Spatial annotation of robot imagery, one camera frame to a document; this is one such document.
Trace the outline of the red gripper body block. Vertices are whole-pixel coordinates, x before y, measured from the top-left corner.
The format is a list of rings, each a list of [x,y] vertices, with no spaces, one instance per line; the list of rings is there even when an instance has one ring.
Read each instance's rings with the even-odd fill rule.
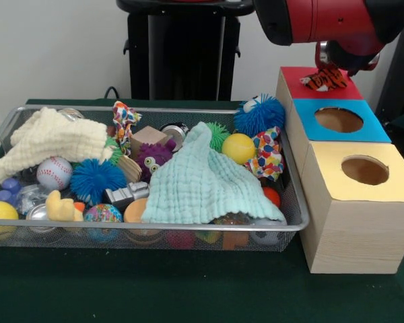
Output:
[[[329,56],[327,41],[316,43],[316,52],[314,59],[318,69],[327,69],[331,66],[331,59]]]

